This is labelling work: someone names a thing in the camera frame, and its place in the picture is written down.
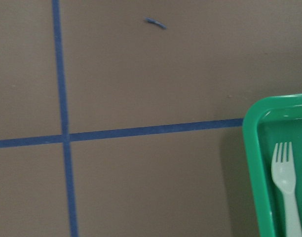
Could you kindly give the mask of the green plastic tray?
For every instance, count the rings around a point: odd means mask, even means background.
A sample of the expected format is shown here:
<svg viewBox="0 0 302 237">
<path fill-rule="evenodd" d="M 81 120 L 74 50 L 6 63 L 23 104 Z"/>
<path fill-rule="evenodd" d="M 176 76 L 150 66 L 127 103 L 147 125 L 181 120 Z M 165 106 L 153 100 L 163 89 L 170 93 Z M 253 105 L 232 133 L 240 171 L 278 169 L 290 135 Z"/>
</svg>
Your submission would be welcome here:
<svg viewBox="0 0 302 237">
<path fill-rule="evenodd" d="M 262 237 L 286 236 L 283 195 L 272 180 L 274 151 L 288 154 L 292 144 L 296 200 L 302 227 L 302 94 L 259 100 L 243 120 L 243 138 Z"/>
</svg>

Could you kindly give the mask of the translucent plastic fork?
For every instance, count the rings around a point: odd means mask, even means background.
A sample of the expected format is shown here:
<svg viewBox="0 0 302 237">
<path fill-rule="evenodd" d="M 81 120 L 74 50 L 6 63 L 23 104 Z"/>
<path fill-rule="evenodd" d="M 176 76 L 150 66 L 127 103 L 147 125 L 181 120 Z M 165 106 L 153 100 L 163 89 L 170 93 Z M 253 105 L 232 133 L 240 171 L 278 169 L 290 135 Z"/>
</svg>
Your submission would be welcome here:
<svg viewBox="0 0 302 237">
<path fill-rule="evenodd" d="M 302 226 L 296 200 L 297 178 L 292 142 L 275 144 L 271 160 L 271 176 L 283 196 L 286 236 L 302 237 Z"/>
</svg>

